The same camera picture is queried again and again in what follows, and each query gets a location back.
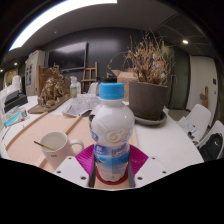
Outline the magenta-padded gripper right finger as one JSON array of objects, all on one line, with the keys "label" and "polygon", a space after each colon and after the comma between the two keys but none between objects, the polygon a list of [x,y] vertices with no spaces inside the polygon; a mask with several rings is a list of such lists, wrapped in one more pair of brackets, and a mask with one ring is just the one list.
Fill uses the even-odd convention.
[{"label": "magenta-padded gripper right finger", "polygon": [[155,156],[147,156],[137,147],[130,146],[128,182],[131,188],[140,188],[169,174]]}]

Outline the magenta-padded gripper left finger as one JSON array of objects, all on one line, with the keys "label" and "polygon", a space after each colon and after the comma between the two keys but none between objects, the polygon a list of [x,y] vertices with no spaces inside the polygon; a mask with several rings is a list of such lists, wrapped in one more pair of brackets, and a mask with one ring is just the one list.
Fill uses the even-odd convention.
[{"label": "magenta-padded gripper left finger", "polygon": [[90,145],[77,156],[67,156],[54,174],[82,187],[95,185],[96,167],[94,145]]}]

